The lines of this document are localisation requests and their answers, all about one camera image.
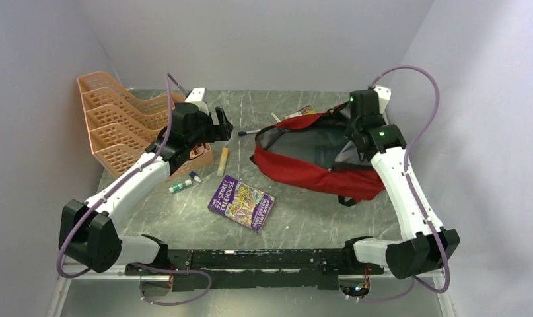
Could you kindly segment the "red backpack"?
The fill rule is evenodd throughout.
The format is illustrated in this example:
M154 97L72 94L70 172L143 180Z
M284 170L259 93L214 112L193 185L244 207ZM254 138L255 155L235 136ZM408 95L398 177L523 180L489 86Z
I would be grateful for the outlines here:
M250 160L275 182L336 195L347 207L372 200L385 186L345 136L348 121L347 103L286 118L255 135Z

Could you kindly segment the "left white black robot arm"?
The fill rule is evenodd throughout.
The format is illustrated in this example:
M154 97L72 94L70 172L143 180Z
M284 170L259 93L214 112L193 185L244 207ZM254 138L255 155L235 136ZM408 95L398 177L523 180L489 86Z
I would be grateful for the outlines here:
M233 132L222 107L212 113L195 102L181 102L168 112L168 125L150 143L137 162L98 194L78 201L72 199L62 210L57 272L66 278L65 256L103 273L113 265L142 264L154 275L169 265L168 246L149 235L120 236L116 225L153 188L190 160L198 145L228 141Z

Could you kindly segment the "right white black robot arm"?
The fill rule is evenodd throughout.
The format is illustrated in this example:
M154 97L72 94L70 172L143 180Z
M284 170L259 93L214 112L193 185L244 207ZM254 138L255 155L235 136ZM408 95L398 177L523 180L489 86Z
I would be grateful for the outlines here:
M444 268L460 243L457 230L446 229L425 197L407 159L407 144L398 126L387 123L376 89L350 93L347 136L360 157L369 160L392 202L401 240L362 238L343 255L350 273L368 263L389 269L397 279Z

